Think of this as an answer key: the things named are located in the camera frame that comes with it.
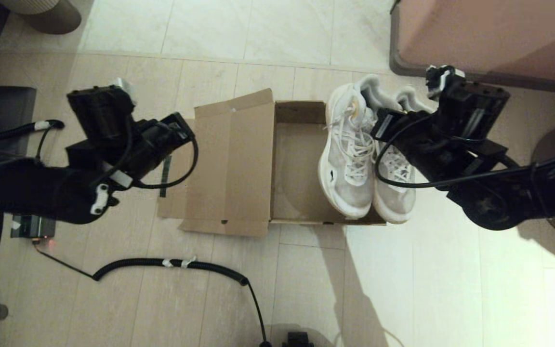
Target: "coiled cable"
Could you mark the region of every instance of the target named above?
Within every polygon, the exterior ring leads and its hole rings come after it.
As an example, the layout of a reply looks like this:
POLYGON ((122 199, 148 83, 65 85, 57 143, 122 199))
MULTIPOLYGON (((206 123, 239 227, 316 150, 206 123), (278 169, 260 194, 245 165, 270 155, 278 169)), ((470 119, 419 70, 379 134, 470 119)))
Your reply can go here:
MULTIPOLYGON (((52 255, 41 251, 38 248, 39 243, 40 243, 39 239, 34 239, 33 240, 33 246, 35 247, 36 251, 38 251, 38 253, 40 253, 41 255, 44 255, 45 257, 47 257, 49 259, 52 259, 52 260, 62 264, 63 266, 65 266, 65 267, 67 267, 71 270, 74 270, 74 271, 78 272, 81 275, 89 277, 90 279, 92 279, 94 281, 101 280, 106 274, 108 274, 108 272, 111 272, 113 270, 117 270, 117 268, 130 267, 130 266, 182 267, 182 265, 184 263, 184 261, 181 260, 181 259, 163 259, 163 258, 121 259, 119 261, 114 261, 114 262, 111 262, 109 264, 106 264, 105 266, 100 268, 97 272, 95 272, 95 274, 91 275, 88 272, 84 272, 83 270, 81 270, 77 267, 71 266, 70 264, 67 264, 63 261, 60 261, 59 259, 53 257, 52 255)), ((266 335, 266 332, 264 330, 263 316, 260 313, 260 306, 258 305, 258 300, 256 300, 256 294, 254 294, 254 289, 252 289, 250 281, 247 277, 245 277, 244 275, 236 272, 235 270, 232 270, 230 268, 227 268, 227 267, 224 267, 224 266, 221 266, 221 265, 212 264, 210 262, 201 262, 201 261, 186 262, 185 268, 194 268, 194 269, 198 269, 198 270, 206 270, 206 271, 216 272, 217 274, 224 275, 226 277, 229 277, 230 279, 233 279, 233 280, 237 281, 241 286, 248 286, 250 288, 251 296, 254 299, 254 305, 256 305, 256 312, 258 313, 258 320, 260 321, 260 329, 262 330, 263 341, 264 341, 265 345, 267 344, 267 335, 266 335)))

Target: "white sneaker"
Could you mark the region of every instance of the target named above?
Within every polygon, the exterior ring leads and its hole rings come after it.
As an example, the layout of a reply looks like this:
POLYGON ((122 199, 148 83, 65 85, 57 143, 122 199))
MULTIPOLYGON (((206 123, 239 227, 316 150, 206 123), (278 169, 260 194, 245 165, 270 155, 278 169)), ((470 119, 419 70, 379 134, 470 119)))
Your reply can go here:
MULTIPOLYGON (((411 104, 420 106, 420 103, 414 97, 414 89, 405 88, 401 91, 403 93, 398 93, 395 98, 390 97, 382 91, 381 81, 376 75, 364 77, 356 85, 361 90, 367 105, 372 108, 374 123, 377 119, 376 112, 381 107, 401 110, 403 108, 401 103, 404 103, 407 107, 410 107, 411 104)), ((373 165, 376 165, 376 156, 383 146, 384 143, 375 142, 375 152, 371 158, 373 165)), ((396 147, 391 146, 385 152, 379 164, 379 171, 383 177, 390 180, 414 183, 414 168, 396 147)), ((412 215, 415 200, 416 191, 414 189, 388 185, 378 178, 374 178, 372 204, 378 214, 387 222, 392 224, 407 222, 412 215)))
POLYGON ((372 204, 370 157, 374 139, 362 127, 373 117, 352 83, 333 91, 327 104, 327 144, 318 162, 324 195, 346 217, 359 219, 372 204))

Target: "shoelace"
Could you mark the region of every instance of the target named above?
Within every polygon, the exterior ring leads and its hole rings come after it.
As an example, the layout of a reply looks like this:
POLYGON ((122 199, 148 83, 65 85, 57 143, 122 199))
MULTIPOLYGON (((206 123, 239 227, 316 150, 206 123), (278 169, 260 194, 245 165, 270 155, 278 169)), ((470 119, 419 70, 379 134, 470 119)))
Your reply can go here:
MULTIPOLYGON (((376 143, 376 153, 381 151, 380 145, 376 143)), ((412 165, 408 162, 404 154, 398 151, 397 148, 390 146, 383 156, 383 163, 387 165, 388 179, 398 182, 409 183, 410 174, 412 172, 412 165)))
POLYGON ((365 180, 368 176, 367 164, 370 157, 374 154, 374 139, 370 134, 363 132, 361 129, 357 131, 344 130, 344 121, 348 121, 353 128, 351 116, 357 111, 357 107, 352 104, 339 118, 339 120, 328 124, 325 128, 330 128, 332 134, 337 135, 337 146, 340 151, 350 158, 350 163, 346 164, 345 175, 353 180, 365 180), (346 151, 342 145, 342 141, 352 140, 353 144, 350 147, 352 151, 346 151))

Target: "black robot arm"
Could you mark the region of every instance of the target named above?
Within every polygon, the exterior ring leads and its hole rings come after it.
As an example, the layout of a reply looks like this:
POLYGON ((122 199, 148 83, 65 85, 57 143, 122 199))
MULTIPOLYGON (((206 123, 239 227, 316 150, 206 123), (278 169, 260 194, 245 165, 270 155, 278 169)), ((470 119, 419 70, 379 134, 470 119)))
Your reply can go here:
POLYGON ((68 167, 0 154, 0 211, 74 224, 93 222, 117 205, 115 191, 152 187, 141 178, 178 147, 191 142, 197 158, 194 133, 179 113, 160 121, 134 121, 128 88, 119 79, 117 85, 68 94, 87 135, 87 140, 66 148, 68 167))
POLYGON ((520 167, 506 147, 487 139, 509 93, 468 82, 450 66, 429 68, 427 86, 430 99, 439 102, 436 112, 381 109, 372 137, 387 143, 380 155, 396 146, 429 183, 393 182, 378 166, 377 177, 400 187, 447 191, 469 219, 491 230, 555 217, 555 158, 520 167), (506 169, 493 171, 499 163, 506 169))

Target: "cardboard box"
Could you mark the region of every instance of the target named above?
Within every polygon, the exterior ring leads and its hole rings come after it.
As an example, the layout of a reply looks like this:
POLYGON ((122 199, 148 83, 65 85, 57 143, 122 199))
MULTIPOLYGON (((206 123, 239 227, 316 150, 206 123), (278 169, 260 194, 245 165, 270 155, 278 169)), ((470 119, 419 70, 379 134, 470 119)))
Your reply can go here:
MULTIPOLYGON (((374 208, 346 220, 322 193, 318 160, 327 141, 322 101, 275 103, 270 89, 195 108, 190 126, 198 164, 159 199, 158 216, 183 219, 183 230, 267 234, 268 224, 375 224, 374 208)), ((172 154, 169 176, 192 160, 190 146, 172 154)))

